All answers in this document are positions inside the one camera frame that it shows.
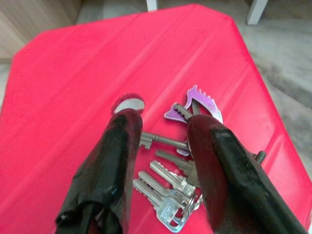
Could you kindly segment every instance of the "red table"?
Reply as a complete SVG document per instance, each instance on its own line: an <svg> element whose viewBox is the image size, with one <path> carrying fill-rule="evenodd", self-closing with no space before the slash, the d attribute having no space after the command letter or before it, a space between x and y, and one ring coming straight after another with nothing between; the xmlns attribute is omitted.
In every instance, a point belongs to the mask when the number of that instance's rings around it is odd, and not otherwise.
<svg viewBox="0 0 312 234"><path fill-rule="evenodd" d="M312 184L234 21L200 5L108 19L40 34L16 54L0 116L0 233L51 233L71 178L100 138L115 100L145 98L145 131L184 140L165 120L197 84L308 227ZM135 176L159 148L140 149ZM162 161L170 170L180 171ZM169 233L133 192L130 233ZM203 206L181 233L210 234Z"/></svg>

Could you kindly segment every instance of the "key blade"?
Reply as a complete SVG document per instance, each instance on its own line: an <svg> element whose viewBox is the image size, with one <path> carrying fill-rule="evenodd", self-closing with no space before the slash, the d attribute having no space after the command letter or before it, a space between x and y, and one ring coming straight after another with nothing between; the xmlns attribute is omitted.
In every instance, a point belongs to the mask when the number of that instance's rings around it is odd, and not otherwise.
<svg viewBox="0 0 312 234"><path fill-rule="evenodd" d="M163 165L157 161L152 161L150 167L153 171L159 174L162 178L168 181L174 188L177 188L181 184L181 179L174 173L169 172Z"/></svg>
<svg viewBox="0 0 312 234"><path fill-rule="evenodd" d="M185 107L180 105L179 103L175 104L175 110L178 111L186 120L192 117L192 113L185 109Z"/></svg>
<svg viewBox="0 0 312 234"><path fill-rule="evenodd" d="M162 204L162 196L156 191L153 191L142 180L134 179L133 187L135 187L135 189L138 190L140 193L144 194L148 198L148 200L154 205L155 209L157 209L155 205L159 207Z"/></svg>
<svg viewBox="0 0 312 234"><path fill-rule="evenodd" d="M192 170L192 166L189 164L188 161L178 158L175 155L172 155L165 151L162 151L162 150L156 151L156 156L159 156L161 158L164 158L168 161L173 162L179 169L183 170L186 175L188 175Z"/></svg>
<svg viewBox="0 0 312 234"><path fill-rule="evenodd" d="M192 99L192 111L193 111L193 115L199 115L200 114L199 103L193 99Z"/></svg>
<svg viewBox="0 0 312 234"><path fill-rule="evenodd" d="M149 186L152 187L155 191L157 191L159 194L162 196L167 196L168 191L167 189L162 186L158 181L156 181L154 178L152 178L149 174L146 172L142 171L138 173L138 177L142 179L144 182L146 182Z"/></svg>
<svg viewBox="0 0 312 234"><path fill-rule="evenodd" d="M145 149L149 150L152 146L152 141L149 138L141 136L139 146L143 145Z"/></svg>

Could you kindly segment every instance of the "key teeth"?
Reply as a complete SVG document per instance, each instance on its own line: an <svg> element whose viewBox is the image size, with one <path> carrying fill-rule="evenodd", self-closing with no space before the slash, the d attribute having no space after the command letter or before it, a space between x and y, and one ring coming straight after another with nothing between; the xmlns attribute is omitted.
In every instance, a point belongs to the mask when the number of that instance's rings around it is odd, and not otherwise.
<svg viewBox="0 0 312 234"><path fill-rule="evenodd" d="M167 168L165 168L165 167L164 167L160 162L158 162L157 160L151 161L150 165L153 165L153 164L154 164L154 165L155 165L155 164L158 164L160 167L162 167L164 170L166 170L167 172L171 173L172 175L177 176L178 178L183 178L183 176L177 175L176 173L169 171Z"/></svg>

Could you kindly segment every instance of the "bunch of keys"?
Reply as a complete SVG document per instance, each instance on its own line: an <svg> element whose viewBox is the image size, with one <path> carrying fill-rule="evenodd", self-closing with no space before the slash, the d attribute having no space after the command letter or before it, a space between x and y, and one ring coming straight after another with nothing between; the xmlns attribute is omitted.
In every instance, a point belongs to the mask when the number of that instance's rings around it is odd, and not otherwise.
<svg viewBox="0 0 312 234"><path fill-rule="evenodd" d="M148 198L163 225L173 233L180 232L201 203L199 199L195 202L196 186L189 184L185 177L168 171L157 161L152 161L150 167L169 182L173 189L163 187L144 171L138 173L138 179L133 180L133 186ZM177 216L179 209L182 209L182 217Z"/></svg>
<svg viewBox="0 0 312 234"><path fill-rule="evenodd" d="M200 114L199 104L201 104L213 117L222 122L221 112L218 110L215 101L197 90L195 85L187 92L187 103L182 106L178 103L173 104L170 111L165 113L165 118L187 123L192 115ZM163 136L143 132L141 135L140 146L150 149L153 141L168 144L177 148L177 152L183 156L192 155L187 141L180 142ZM164 224L171 232L181 231L189 216L197 210L202 203L202 195L198 197L195 189L200 188L195 163L192 160L184 160L164 151L157 151L156 156L173 162L181 169L186 177L169 172L159 162L152 161L150 167L162 178L172 184L173 189L167 189L159 184L146 172L139 172L138 179L134 179L133 186L145 196L156 210L159 221ZM178 210L182 209L182 217L177 217Z"/></svg>

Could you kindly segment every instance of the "purple key head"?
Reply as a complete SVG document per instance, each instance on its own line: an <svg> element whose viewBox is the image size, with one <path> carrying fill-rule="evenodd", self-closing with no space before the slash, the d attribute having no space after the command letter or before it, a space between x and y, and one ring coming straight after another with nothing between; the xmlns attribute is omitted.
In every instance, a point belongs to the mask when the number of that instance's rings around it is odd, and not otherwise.
<svg viewBox="0 0 312 234"><path fill-rule="evenodd" d="M197 90L197 85L194 85L193 88L187 91L187 102L184 105L186 109L190 108L193 99L200 103L214 118L223 123L222 114L216 106L215 101L210 96L206 96L206 93L202 93L200 89ZM185 118L175 110L174 105L175 103L172 105L170 111L165 113L165 118L186 123Z"/></svg>

